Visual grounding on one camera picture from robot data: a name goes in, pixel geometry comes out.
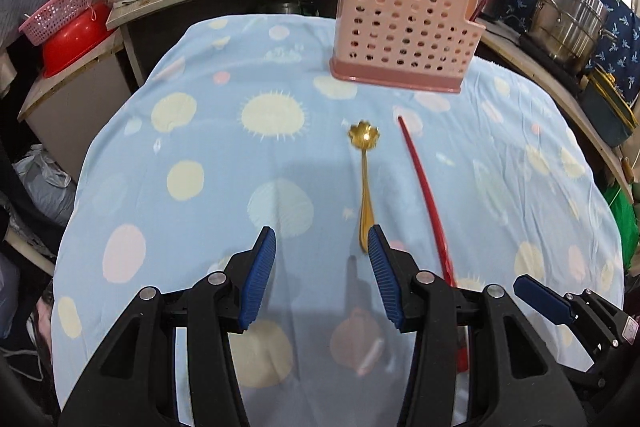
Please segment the stacked yellow green bowls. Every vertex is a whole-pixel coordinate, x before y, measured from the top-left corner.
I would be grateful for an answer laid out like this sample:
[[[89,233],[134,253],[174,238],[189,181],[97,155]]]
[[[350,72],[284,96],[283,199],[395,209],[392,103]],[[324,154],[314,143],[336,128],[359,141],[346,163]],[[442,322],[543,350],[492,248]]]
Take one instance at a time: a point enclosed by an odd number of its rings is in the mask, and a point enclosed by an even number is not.
[[[609,147],[622,145],[639,126],[615,84],[615,77],[600,66],[588,70],[579,105]]]

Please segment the bright red chopstick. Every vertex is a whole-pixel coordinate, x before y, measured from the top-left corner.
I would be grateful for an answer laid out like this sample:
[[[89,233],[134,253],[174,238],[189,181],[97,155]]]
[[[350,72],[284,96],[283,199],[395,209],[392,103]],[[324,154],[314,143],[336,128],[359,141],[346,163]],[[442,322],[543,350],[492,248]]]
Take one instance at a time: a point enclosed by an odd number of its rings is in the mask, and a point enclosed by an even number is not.
[[[404,117],[398,116],[397,121],[404,137],[405,143],[408,148],[408,152],[412,161],[414,171],[418,177],[421,193],[424,199],[424,204],[427,210],[428,217],[430,218],[431,227],[434,235],[434,241],[437,249],[438,259],[440,263],[440,269],[442,270],[442,278],[444,281],[453,288],[457,288],[457,281],[454,277],[454,266],[452,265],[449,248],[445,235],[444,228],[442,227],[442,220],[439,218],[437,205],[434,199],[434,195],[431,190],[431,185],[428,183],[426,173],[422,166],[422,162],[416,147],[412,141],[409,129],[405,122]]]

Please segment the pink plastic basket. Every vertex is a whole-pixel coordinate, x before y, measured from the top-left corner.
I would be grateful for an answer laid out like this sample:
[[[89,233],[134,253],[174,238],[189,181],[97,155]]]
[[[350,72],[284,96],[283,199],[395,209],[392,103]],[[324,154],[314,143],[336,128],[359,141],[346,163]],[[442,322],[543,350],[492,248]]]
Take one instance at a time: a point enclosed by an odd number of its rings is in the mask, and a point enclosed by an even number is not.
[[[101,0],[49,0],[26,18],[18,31],[40,46],[83,12]]]

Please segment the blue patterned table cloth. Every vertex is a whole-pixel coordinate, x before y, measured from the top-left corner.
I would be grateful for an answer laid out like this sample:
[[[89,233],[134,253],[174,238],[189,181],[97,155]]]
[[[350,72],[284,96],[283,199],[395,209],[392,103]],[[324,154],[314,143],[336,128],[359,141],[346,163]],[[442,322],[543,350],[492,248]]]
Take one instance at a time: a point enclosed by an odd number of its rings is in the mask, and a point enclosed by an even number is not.
[[[535,83],[474,57],[457,94],[329,72],[333,20],[244,15],[191,26],[93,140],[53,277],[52,363],[66,400],[137,291],[180,291],[245,251],[277,254],[257,320],[230,339],[255,426],[391,426],[413,339],[384,312],[359,245],[360,152],[376,221],[440,263],[405,119],[463,288],[530,274],[620,305],[620,233],[575,135]]]

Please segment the red plastic basin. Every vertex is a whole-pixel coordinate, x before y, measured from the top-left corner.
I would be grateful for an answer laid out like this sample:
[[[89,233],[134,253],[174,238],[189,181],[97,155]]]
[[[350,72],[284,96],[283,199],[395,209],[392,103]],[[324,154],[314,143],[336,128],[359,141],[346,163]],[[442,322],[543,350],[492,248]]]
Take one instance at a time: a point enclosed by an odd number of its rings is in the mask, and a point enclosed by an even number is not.
[[[78,61],[112,31],[106,28],[111,8],[97,3],[57,31],[42,45],[44,78],[55,76]]]

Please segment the large steel steamer pot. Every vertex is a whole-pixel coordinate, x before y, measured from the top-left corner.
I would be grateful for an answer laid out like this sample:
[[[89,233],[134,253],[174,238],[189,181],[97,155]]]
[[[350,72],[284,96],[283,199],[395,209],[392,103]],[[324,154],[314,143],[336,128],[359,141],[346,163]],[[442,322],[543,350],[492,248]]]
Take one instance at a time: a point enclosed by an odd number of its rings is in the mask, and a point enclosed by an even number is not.
[[[607,17],[601,0],[536,0],[526,36],[555,64],[577,75],[602,38],[617,42],[605,28]]]

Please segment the pink perforated utensil basket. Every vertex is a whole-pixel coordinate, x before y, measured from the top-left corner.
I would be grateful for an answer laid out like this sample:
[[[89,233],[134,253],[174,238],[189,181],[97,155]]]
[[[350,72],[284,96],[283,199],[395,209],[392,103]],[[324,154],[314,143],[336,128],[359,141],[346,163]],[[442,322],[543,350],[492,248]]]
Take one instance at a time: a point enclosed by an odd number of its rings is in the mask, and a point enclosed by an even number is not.
[[[458,93],[485,26],[478,0],[337,0],[331,74],[377,86]]]

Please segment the gold flower spoon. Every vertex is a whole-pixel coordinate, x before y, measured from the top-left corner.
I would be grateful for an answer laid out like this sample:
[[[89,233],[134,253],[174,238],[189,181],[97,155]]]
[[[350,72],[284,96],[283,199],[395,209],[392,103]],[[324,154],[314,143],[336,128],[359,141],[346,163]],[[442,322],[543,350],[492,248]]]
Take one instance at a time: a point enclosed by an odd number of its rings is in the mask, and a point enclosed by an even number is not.
[[[374,225],[375,217],[369,186],[368,153],[378,144],[380,132],[369,121],[360,120],[353,124],[348,132],[350,143],[360,152],[361,202],[359,215],[359,244],[362,251],[368,252],[368,233]]]

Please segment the green plastic bag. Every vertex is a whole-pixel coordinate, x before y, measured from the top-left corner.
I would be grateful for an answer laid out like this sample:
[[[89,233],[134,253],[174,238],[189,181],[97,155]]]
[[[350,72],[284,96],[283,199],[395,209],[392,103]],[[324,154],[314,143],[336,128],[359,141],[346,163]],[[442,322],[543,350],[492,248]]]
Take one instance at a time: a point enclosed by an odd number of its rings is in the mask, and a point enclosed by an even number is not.
[[[622,189],[617,185],[609,186],[603,193],[620,232],[624,265],[630,265],[639,243],[639,229],[634,207]]]

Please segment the black induction cooktop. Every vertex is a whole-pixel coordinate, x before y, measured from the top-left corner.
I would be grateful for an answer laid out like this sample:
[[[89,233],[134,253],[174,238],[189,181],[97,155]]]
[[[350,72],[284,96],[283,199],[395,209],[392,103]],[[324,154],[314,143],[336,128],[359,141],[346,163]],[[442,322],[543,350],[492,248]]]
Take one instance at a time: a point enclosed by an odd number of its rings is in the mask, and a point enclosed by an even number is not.
[[[577,96],[580,93],[580,81],[578,77],[571,74],[557,61],[553,60],[553,58],[537,46],[528,35],[520,35],[518,37],[518,45],[529,57],[558,80],[571,95]]]

